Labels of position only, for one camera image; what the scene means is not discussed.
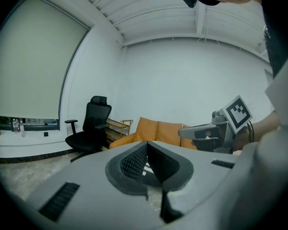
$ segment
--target window sill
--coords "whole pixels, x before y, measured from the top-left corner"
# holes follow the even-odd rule
[[[32,146],[48,143],[62,142],[67,137],[64,132],[59,130],[49,130],[48,137],[44,137],[45,131],[25,131],[25,137],[21,133],[14,133],[7,130],[1,130],[0,146]]]

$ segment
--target person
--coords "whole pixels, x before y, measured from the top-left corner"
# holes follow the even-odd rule
[[[251,0],[198,0],[208,6],[214,6],[220,2],[247,3]],[[275,77],[288,58],[288,0],[254,0],[262,5],[264,21],[264,37],[270,65]],[[280,120],[277,113],[273,111],[265,119],[253,124],[254,141],[259,141],[261,137],[269,131],[279,127]],[[245,127],[242,129],[233,146],[234,150],[241,150],[249,139],[250,132]]]

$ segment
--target chair armrest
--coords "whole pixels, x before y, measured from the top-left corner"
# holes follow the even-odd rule
[[[94,128],[95,128],[95,129],[102,129],[102,128],[105,128],[106,126],[107,126],[107,124],[105,123],[105,124],[97,125],[97,126],[95,126]]]
[[[126,144],[132,143],[132,142],[133,142],[133,138],[134,138],[134,134],[135,134],[135,133],[133,133],[133,134],[131,134],[131,135],[128,135],[128,136],[125,136],[125,137],[123,137],[123,138],[121,138],[121,139],[118,139],[118,140],[112,142],[112,143],[110,144],[110,147],[109,147],[109,148],[110,148],[110,149],[111,149],[111,148],[116,148],[116,147],[119,147],[119,146],[122,146],[122,145],[126,145]]]
[[[72,133],[75,135],[76,134],[76,129],[75,129],[75,122],[78,122],[78,120],[72,119],[72,120],[66,120],[66,124],[71,124],[72,125]]]

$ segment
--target plastic bottle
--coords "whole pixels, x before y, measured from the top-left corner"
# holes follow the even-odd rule
[[[21,131],[21,136],[24,137],[25,134],[24,134],[24,124],[22,121],[20,121],[20,131]]]
[[[17,123],[16,123],[15,118],[13,118],[13,131],[15,134],[17,133]]]
[[[16,127],[17,127],[17,132],[20,132],[20,127],[19,127],[19,120],[18,119],[16,119]]]

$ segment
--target black slot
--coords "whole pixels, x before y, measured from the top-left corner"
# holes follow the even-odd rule
[[[56,221],[78,188],[78,184],[66,182],[39,212],[48,219]]]
[[[218,165],[218,166],[221,166],[221,167],[229,168],[229,169],[232,169],[235,165],[234,163],[225,162],[225,161],[221,161],[221,160],[213,160],[211,163]]]

